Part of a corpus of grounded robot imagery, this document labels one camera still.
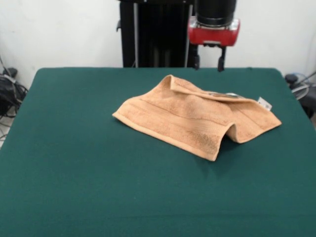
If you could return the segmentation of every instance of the table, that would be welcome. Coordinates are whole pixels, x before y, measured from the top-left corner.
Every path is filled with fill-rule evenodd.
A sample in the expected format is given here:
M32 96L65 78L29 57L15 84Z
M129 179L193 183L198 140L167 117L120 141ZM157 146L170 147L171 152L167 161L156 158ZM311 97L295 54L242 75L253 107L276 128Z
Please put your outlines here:
M168 74L261 96L283 125L209 162L111 116ZM41 69L0 152L0 236L315 236L315 147L274 69Z

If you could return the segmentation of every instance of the towel fold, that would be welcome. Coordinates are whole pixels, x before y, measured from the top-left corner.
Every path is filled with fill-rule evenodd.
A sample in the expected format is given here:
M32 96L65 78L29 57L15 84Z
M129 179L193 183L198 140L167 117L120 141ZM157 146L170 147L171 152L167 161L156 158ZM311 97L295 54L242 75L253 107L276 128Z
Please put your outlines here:
M252 99L204 91L172 75L148 93L125 101L113 116L211 161L216 160L225 134L244 143L281 125Z

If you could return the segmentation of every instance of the black metal frame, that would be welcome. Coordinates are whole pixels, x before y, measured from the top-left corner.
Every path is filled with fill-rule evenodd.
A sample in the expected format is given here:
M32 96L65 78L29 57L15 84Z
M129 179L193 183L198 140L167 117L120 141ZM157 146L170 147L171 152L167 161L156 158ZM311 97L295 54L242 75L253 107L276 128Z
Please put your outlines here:
M136 65L134 3L137 2L144 1L123 0L120 3L124 67ZM185 66L189 3L194 3L194 0L186 3L183 0L147 0L146 3L138 4L139 67ZM197 50L196 45L189 44L188 67L195 67Z

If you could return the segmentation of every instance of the towel hem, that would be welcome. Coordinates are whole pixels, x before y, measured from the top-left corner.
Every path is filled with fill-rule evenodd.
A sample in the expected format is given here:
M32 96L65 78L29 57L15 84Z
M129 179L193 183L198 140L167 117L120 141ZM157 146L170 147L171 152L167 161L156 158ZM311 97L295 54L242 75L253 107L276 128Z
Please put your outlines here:
M167 142L173 146L176 146L178 148L181 148L182 150L185 150L187 152L191 152L193 153L194 155L197 155L199 157L202 157L204 159L207 159L207 160L210 160L210 161L215 161L216 158L217 158L217 155L219 153L219 149L217 150L217 152L215 154L210 154L210 153L206 153L204 151L201 151L200 149L197 149L197 148L194 148L188 144L185 144L183 142L180 142L180 141L177 141L171 137L168 137L168 136L164 136L164 135L161 135L157 132L154 132L148 128L145 128L145 127L142 127L138 124L135 124L134 122L132 122L131 120L129 120L128 118L126 118L125 116L119 114L118 112L115 112L114 114L112 114L113 117L117 118L118 120L120 120L121 122L125 123L126 125L130 126L131 128L137 130L137 131L140 131L140 132L143 132L147 135L150 135L152 137L155 137L159 140L162 140L164 142Z

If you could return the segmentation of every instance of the towel tag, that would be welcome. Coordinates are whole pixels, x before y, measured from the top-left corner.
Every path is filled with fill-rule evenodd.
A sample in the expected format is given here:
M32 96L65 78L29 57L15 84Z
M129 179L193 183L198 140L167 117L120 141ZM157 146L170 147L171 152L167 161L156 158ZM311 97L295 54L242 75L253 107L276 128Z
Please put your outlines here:
M266 110L270 111L272 109L272 105L269 104L265 99L263 99L262 97L259 97L258 100L259 105L261 105L263 108L265 108Z

